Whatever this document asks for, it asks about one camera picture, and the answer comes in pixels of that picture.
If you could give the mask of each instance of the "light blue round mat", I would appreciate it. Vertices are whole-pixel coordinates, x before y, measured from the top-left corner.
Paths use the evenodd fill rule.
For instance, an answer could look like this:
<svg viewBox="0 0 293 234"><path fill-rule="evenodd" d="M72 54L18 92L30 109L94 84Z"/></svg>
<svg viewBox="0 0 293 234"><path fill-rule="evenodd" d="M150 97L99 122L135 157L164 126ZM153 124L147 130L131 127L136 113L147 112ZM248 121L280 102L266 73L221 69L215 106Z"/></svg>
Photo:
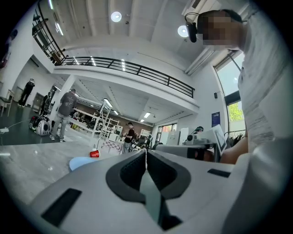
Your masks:
<svg viewBox="0 0 293 234"><path fill-rule="evenodd" d="M76 157L69 161L69 167L71 170L75 170L76 168L79 168L82 165L96 162L97 160L90 157Z"/></svg>

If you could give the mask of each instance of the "chair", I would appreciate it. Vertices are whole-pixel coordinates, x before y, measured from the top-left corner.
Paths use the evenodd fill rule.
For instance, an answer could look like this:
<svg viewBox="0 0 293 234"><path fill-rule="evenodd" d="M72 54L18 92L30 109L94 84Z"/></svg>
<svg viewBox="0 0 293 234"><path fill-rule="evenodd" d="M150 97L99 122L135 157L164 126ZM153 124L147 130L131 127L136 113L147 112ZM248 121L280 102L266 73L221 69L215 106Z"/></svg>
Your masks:
<svg viewBox="0 0 293 234"><path fill-rule="evenodd" d="M0 97L0 106L2 106L1 117L3 115L4 108L6 108L8 105L9 105L9 109L8 109L7 117L9 116L13 97L14 97L14 92L12 92L11 90L8 90L6 98Z"/></svg>

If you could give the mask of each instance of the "green tree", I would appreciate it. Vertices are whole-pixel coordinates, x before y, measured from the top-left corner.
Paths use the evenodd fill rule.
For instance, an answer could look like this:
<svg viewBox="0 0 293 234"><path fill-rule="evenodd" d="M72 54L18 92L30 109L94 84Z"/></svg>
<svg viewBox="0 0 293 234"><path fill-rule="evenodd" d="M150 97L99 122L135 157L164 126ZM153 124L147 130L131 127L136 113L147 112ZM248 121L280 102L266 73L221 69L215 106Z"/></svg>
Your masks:
<svg viewBox="0 0 293 234"><path fill-rule="evenodd" d="M238 108L238 103L234 103L232 105L229 105L228 110L229 110L230 121L244 119L242 110Z"/></svg>

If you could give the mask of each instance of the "black railing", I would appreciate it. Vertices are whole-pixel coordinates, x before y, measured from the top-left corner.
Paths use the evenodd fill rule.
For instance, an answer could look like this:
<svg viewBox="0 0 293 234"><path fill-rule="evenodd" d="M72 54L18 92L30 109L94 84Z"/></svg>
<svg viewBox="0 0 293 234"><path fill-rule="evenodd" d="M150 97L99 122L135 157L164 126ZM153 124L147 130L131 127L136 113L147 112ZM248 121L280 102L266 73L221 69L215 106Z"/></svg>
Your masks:
<svg viewBox="0 0 293 234"><path fill-rule="evenodd" d="M97 66L135 74L137 76L158 82L162 85L166 85L192 98L193 91L195 90L193 87L185 84L184 82L172 76L169 76L167 74L164 74L162 72L156 71L154 69L139 64L126 62L119 59L101 57L73 57L65 58L61 65Z"/></svg>
<svg viewBox="0 0 293 234"><path fill-rule="evenodd" d="M33 37L43 52L48 56L49 59L51 59L54 64L61 64L65 59L65 56L54 40L46 24L47 20L48 19L44 19L40 8L40 3L38 2L38 8L35 10L33 16Z"/></svg>

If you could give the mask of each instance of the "wall sign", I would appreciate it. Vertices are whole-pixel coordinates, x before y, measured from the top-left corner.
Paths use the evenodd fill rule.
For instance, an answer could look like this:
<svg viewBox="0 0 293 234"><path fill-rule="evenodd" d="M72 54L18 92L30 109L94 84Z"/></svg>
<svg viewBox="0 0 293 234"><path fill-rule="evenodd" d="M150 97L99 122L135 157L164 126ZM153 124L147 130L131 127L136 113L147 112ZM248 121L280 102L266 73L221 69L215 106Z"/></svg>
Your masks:
<svg viewBox="0 0 293 234"><path fill-rule="evenodd" d="M212 127L221 124L220 112L212 113Z"/></svg>

